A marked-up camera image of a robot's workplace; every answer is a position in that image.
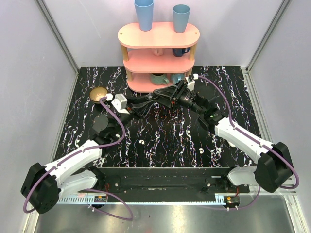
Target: pink shelf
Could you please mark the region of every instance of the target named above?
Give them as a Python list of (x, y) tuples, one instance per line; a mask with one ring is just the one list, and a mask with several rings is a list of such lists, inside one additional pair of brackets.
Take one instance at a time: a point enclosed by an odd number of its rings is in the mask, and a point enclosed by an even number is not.
[(129, 60), (124, 61), (124, 65), (133, 73), (186, 73), (194, 66), (194, 60), (189, 60), (189, 53), (175, 57), (172, 49), (165, 49), (161, 56), (155, 56), (151, 49), (132, 50), (128, 56)]
[(152, 23), (147, 32), (141, 31), (138, 23), (130, 23), (118, 32), (120, 43), (132, 49), (186, 48), (196, 44), (199, 37), (199, 30), (189, 23), (183, 33), (176, 33), (172, 22)]
[(150, 74), (135, 74), (133, 73), (133, 80), (128, 81), (127, 84), (129, 88), (133, 91), (140, 93), (150, 93), (156, 89), (165, 88), (168, 86), (172, 86), (171, 83), (167, 85), (154, 85), (150, 81)]

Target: metal frame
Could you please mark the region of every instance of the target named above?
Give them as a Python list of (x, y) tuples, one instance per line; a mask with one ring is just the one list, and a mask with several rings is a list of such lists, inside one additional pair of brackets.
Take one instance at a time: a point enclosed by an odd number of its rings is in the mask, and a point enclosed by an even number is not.
[[(261, 137), (265, 140), (272, 142), (272, 137), (270, 134), (270, 131), (267, 126), (266, 118), (264, 116), (260, 101), (258, 99), (258, 95), (254, 86), (253, 78), (251, 76), (250, 71), (247, 71), (245, 67), (241, 67), (241, 70), (243, 72), (245, 84), (248, 89), (248, 93), (252, 102), (252, 106), (255, 112), (256, 120), (258, 123), (258, 127), (261, 133)], [(288, 180), (286, 184), (293, 184), (292, 180)], [(288, 209), (288, 212), (290, 214), (292, 224), (294, 227), (295, 232), (297, 233), (309, 233), (309, 229), (307, 226), (307, 222), (303, 216), (301, 206), (297, 197), (297, 194), (294, 190), (286, 190), (286, 189), (279, 189), (278, 191), (272, 193), (266, 193), (261, 191), (260, 195), (280, 195), (284, 198), (286, 202), (286, 206)]]
[(260, 44), (258, 45), (251, 61), (249, 62), (248, 66), (246, 67), (246, 70), (251, 71), (251, 69), (254, 66), (254, 63), (256, 62), (257, 58), (259, 57), (261, 51), (263, 50), (264, 46), (266, 45), (267, 41), (269, 40), (271, 34), (273, 33), (274, 29), (276, 28), (278, 22), (281, 20), (284, 12), (286, 11), (287, 7), (289, 6), (290, 2), (292, 0), (283, 0), (281, 5), (279, 6), (275, 16), (273, 17), (265, 35), (263, 36)]
[(60, 34), (59, 29), (57, 28), (44, 0), (35, 0), (37, 3), (42, 15), (44, 16), (47, 24), (49, 25), (51, 32), (55, 36), (55, 39), (57, 40), (60, 48), (62, 49), (64, 55), (66, 56), (70, 66), (72, 67), (73, 71), (77, 74), (80, 70), (80, 67), (78, 67), (77, 63), (75, 62), (72, 54), (70, 53), (62, 35)]
[[(70, 92), (69, 92), (68, 99), (67, 99), (67, 102), (66, 102), (66, 107), (65, 107), (65, 110), (64, 110), (64, 113), (63, 113), (63, 116), (62, 116), (62, 121), (59, 124), (58, 133), (57, 133), (56, 139), (54, 141), (53, 149), (52, 149), (52, 152), (51, 152), (51, 155), (50, 155), (50, 161), (51, 162), (53, 161), (53, 159), (54, 159), (54, 157), (56, 155), (57, 146), (58, 146), (60, 137), (62, 135), (63, 127), (64, 127), (64, 124), (65, 124), (66, 116), (67, 116), (67, 113), (68, 113), (68, 110), (69, 110), (69, 107), (70, 107), (70, 102), (71, 102), (71, 99), (72, 99), (72, 96), (73, 96), (73, 92), (74, 92), (74, 88), (76, 86), (77, 80), (78, 80), (78, 73), (76, 73), (74, 81), (73, 81), (72, 86), (70, 88)], [(39, 213), (37, 211), (33, 211), (32, 213), (28, 214), (22, 232), (23, 233), (34, 233), (35, 232), (35, 227), (36, 227), (37, 222), (38, 222), (38, 218), (39, 218)]]

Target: teal mug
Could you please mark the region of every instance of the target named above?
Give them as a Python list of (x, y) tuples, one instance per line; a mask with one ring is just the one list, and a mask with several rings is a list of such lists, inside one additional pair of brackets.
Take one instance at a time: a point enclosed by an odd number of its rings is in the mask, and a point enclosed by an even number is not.
[(166, 74), (150, 74), (150, 81), (154, 85), (167, 85), (170, 83)]

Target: metal floor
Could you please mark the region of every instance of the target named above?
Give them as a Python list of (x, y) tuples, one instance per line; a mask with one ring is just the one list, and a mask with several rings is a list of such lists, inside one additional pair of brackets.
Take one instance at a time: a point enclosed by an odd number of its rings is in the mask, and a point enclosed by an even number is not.
[[(241, 197), (240, 206), (251, 199)], [(122, 205), (103, 207), (129, 217)], [(250, 208), (216, 211), (202, 206), (131, 206), (134, 222), (92, 212), (85, 205), (56, 205), (40, 215), (36, 233), (292, 233), (294, 228), (281, 196), (260, 196)]]

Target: black marble table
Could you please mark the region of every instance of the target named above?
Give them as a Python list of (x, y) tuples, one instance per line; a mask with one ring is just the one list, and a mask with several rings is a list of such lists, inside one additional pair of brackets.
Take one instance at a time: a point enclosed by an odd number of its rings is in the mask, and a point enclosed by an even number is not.
[[(244, 128), (260, 136), (254, 110), (242, 71), (237, 66), (195, 66), (193, 73), (213, 80), (225, 93), (233, 118)], [(75, 150), (89, 137), (92, 121), (103, 107), (94, 104), (90, 91), (97, 86), (110, 93), (137, 96), (128, 88), (124, 67), (82, 67), (70, 103), (55, 159)], [(228, 112), (224, 100), (215, 91), (217, 106)], [(110, 147), (94, 164), (98, 167), (208, 167), (251, 166), (253, 161), (237, 148), (203, 130), (196, 113), (180, 107), (174, 111), (154, 104), (143, 120), (133, 119), (122, 143)]]

